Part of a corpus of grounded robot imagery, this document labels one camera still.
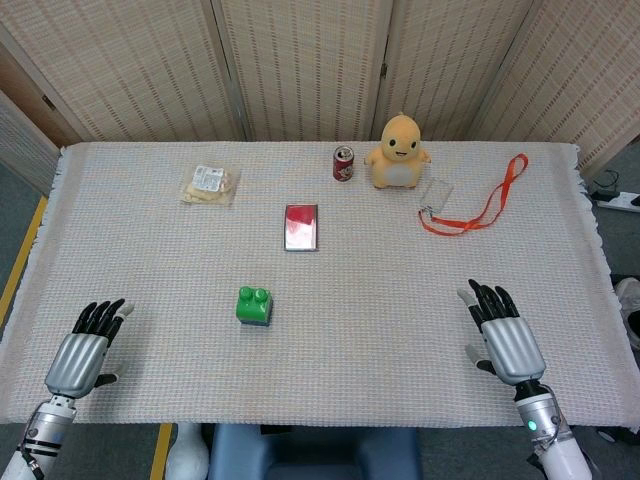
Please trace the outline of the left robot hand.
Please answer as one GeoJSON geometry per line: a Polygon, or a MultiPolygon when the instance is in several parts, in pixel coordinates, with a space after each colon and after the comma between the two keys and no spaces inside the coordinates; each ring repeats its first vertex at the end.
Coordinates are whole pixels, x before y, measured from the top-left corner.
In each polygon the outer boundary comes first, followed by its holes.
{"type": "Polygon", "coordinates": [[[119,379],[119,371],[103,373],[102,367],[120,327],[134,307],[122,298],[100,304],[92,302],[81,311],[45,378],[52,395],[77,400],[119,379]]]}

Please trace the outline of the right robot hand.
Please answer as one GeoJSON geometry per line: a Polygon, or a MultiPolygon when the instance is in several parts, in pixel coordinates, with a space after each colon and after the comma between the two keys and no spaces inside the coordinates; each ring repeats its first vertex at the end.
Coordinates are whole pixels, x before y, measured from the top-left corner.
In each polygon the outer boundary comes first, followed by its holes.
{"type": "Polygon", "coordinates": [[[474,320],[488,357],[483,358],[471,344],[465,346],[467,357],[476,368],[507,385],[539,381],[546,363],[529,324],[509,293],[500,286],[491,288],[473,279],[468,283],[473,293],[458,289],[457,295],[474,320]]]}

